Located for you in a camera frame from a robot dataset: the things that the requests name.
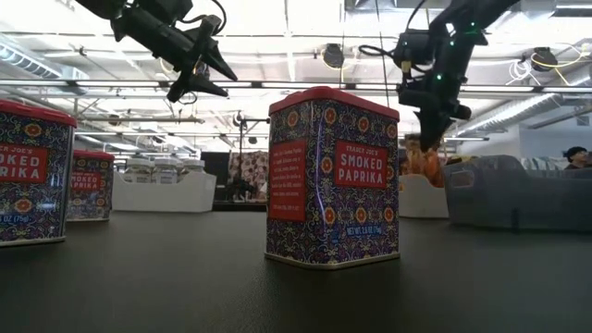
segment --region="dark table surface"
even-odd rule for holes
[[[264,259],[265,214],[113,214],[0,249],[0,331],[589,332],[592,236],[401,221],[401,259]]]

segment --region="wire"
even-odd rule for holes
[[[183,104],[183,105],[194,105],[197,102],[197,93],[195,92],[189,92],[192,96],[193,96],[193,100],[191,102],[181,102],[179,100],[179,103]]]
[[[345,14],[345,11],[343,11],[343,26],[341,29],[341,55],[343,56],[343,63],[341,64],[341,66],[339,66],[339,88],[341,89],[341,83],[345,81],[345,78],[343,78],[343,65],[345,63],[345,55],[343,54],[343,51],[345,50],[345,18],[347,18],[347,15]]]
[[[537,80],[537,78],[535,78],[535,76],[532,73],[528,73],[528,75],[530,75],[530,77],[536,82],[536,84],[541,85],[540,82]]]
[[[382,28],[380,27],[380,10],[378,10],[378,0],[375,0],[375,4],[376,4],[376,19],[378,20],[378,36],[380,37],[380,49],[384,52],[385,46],[382,42]],[[383,70],[383,75],[385,77],[385,94],[387,95],[387,107],[390,107],[390,98],[389,98],[389,78],[387,78],[387,62],[385,61],[385,56],[382,55],[382,70]]]
[[[584,52],[586,51],[586,44],[582,45],[582,52],[578,51],[573,45],[571,45],[571,47],[575,50],[575,52],[577,52],[579,54],[579,56],[577,57],[577,59],[575,59],[574,61],[570,61],[568,63],[565,64],[561,64],[561,65],[551,65],[551,64],[545,64],[542,63],[540,61],[535,60],[535,56],[537,55],[537,53],[533,53],[530,56],[530,61],[534,62],[535,64],[539,65],[539,66],[544,66],[546,68],[566,68],[568,66],[577,64],[578,62],[580,62],[580,60],[582,60],[582,58],[585,56]]]
[[[217,34],[219,34],[224,29],[224,27],[226,27],[226,21],[227,21],[227,18],[226,18],[226,10],[224,10],[224,7],[218,2],[218,0],[212,0],[212,2],[214,4],[216,4],[216,6],[218,6],[218,8],[220,8],[220,11],[222,11],[222,23],[214,31],[214,33],[212,33],[213,35],[217,35]],[[202,15],[198,15],[197,17],[192,18],[192,19],[188,19],[188,20],[180,19],[179,22],[185,23],[185,24],[192,24],[192,23],[195,23],[195,22],[197,22],[199,20],[204,19],[205,17],[207,17],[207,15],[202,14]]]
[[[417,14],[417,12],[419,11],[419,8],[421,8],[424,3],[426,2],[426,0],[422,0],[413,10],[413,13],[411,13],[411,16],[409,17],[409,20],[407,21],[407,28],[405,28],[405,30],[409,29],[409,26],[411,25],[411,21],[413,20],[413,18],[415,17],[415,14]]]
[[[565,85],[568,85],[568,86],[572,85],[567,79],[565,79],[565,77],[563,76],[563,74],[561,74],[561,72],[559,71],[558,68],[554,68],[554,69],[557,72],[557,75],[559,75],[559,77],[561,78],[561,80],[563,80],[563,83],[565,83]]]
[[[512,82],[517,81],[517,80],[526,79],[530,75],[532,70],[533,70],[533,68],[532,68],[532,66],[530,66],[529,63],[527,63],[527,62],[521,63],[519,60],[514,61],[508,67],[508,73],[510,74],[510,76],[513,79]]]
[[[417,12],[419,11],[419,9],[424,5],[424,3],[426,2],[426,0],[422,0],[419,2],[419,4],[417,4],[417,6],[415,7],[415,9],[413,10],[413,13],[411,14],[411,16],[409,17],[409,20],[407,21],[407,28],[409,29],[409,26],[411,25],[411,21],[413,20],[413,18],[415,17],[415,15],[417,14]],[[378,26],[380,26],[380,14],[378,11],[378,1],[375,0],[376,3],[376,16],[378,17]],[[380,47],[376,47],[373,45],[360,45],[358,46],[358,50],[360,51],[360,53],[362,53],[363,55],[367,55],[367,56],[382,56],[382,62],[383,62],[383,69],[385,71],[385,80],[387,79],[387,66],[385,65],[385,56],[388,56],[390,59],[393,60],[393,62],[395,61],[395,49],[392,49],[390,51],[386,51],[383,47],[383,42],[382,42],[382,30],[379,30],[379,36],[380,36]],[[419,71],[420,73],[426,73],[425,70],[419,68],[416,65],[412,65],[412,68]]]

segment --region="cable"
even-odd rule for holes
[[[181,102],[179,100],[179,103],[183,104],[183,105],[194,105],[197,102],[197,93],[195,92],[189,92],[192,96],[193,96],[193,100],[191,102]]]
[[[567,86],[571,86],[572,85],[567,79],[565,79],[565,77],[563,76],[563,74],[561,74],[561,72],[557,68],[554,68],[554,69],[557,72],[557,75],[559,75],[559,77],[563,81],[563,83],[565,83],[565,85],[567,85]]]
[[[380,49],[384,52],[385,46],[382,42],[382,29],[380,27],[380,10],[378,10],[378,0],[375,0],[375,4],[376,4],[376,19],[378,20],[378,37],[380,38]],[[412,18],[418,9],[419,9],[419,6],[415,9],[415,12],[412,14]],[[383,70],[383,75],[385,77],[385,94],[387,95],[387,107],[390,107],[389,78],[387,78],[387,62],[385,61],[384,55],[382,55],[382,70]]]
[[[545,64],[542,63],[540,61],[535,60],[535,56],[537,55],[537,53],[533,53],[530,56],[530,61],[534,62],[535,64],[539,65],[539,66],[544,66],[546,68],[565,68],[574,64],[577,64],[578,62],[580,62],[580,60],[582,60],[582,58],[585,56],[584,55],[584,51],[586,50],[586,44],[582,45],[582,52],[578,51],[573,45],[571,45],[571,47],[575,50],[575,52],[579,53],[579,56],[577,57],[577,59],[575,59],[574,61],[570,61],[566,64],[561,64],[561,65],[551,65],[551,64]]]
[[[532,66],[530,66],[529,63],[521,63],[521,61],[519,60],[514,61],[508,67],[508,73],[510,74],[510,77],[512,77],[513,81],[526,79],[530,75],[532,70],[533,68]]]
[[[345,64],[345,55],[343,51],[345,51],[345,18],[347,15],[345,11],[343,11],[343,29],[341,29],[341,55],[343,56],[343,64],[339,66],[339,88],[341,89],[341,83],[345,81],[343,78],[343,65]]]
[[[226,27],[226,21],[227,21],[226,10],[224,10],[224,7],[218,2],[218,0],[212,0],[212,2],[214,4],[216,4],[216,6],[218,6],[218,8],[220,8],[220,11],[222,12],[222,23],[220,24],[218,29],[216,29],[213,33],[214,35],[217,35],[224,29],[224,27]],[[192,19],[188,19],[188,20],[180,19],[179,22],[185,23],[185,24],[192,24],[192,23],[195,23],[201,19],[204,19],[205,17],[207,17],[207,15],[202,14],[202,15],[198,15],[197,17],[192,18]]]
[[[419,8],[421,8],[424,3],[426,2],[426,0],[422,0],[419,2],[419,4],[415,7],[415,9],[413,10],[413,13],[411,13],[411,16],[409,17],[409,20],[407,21],[407,28],[405,28],[405,30],[409,29],[409,26],[411,25],[411,21],[413,20],[413,18],[415,17],[415,14],[417,14],[417,12],[419,11]]]

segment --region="red lid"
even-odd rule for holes
[[[76,119],[63,112],[42,107],[22,105],[20,103],[7,100],[0,100],[0,112],[62,123],[73,128],[77,127]]]
[[[292,105],[315,99],[330,99],[347,105],[357,106],[362,109],[378,113],[382,116],[397,119],[397,121],[399,121],[399,112],[397,110],[367,101],[364,98],[360,98],[350,93],[342,92],[339,89],[333,89],[329,87],[314,87],[303,92],[291,93],[283,100],[270,105],[269,115],[271,116],[271,114],[274,112],[284,110]]]
[[[81,151],[75,150],[74,157],[86,157],[86,158],[96,158],[96,159],[104,159],[108,161],[115,161],[115,156],[108,153],[103,152],[89,152],[89,151]]]

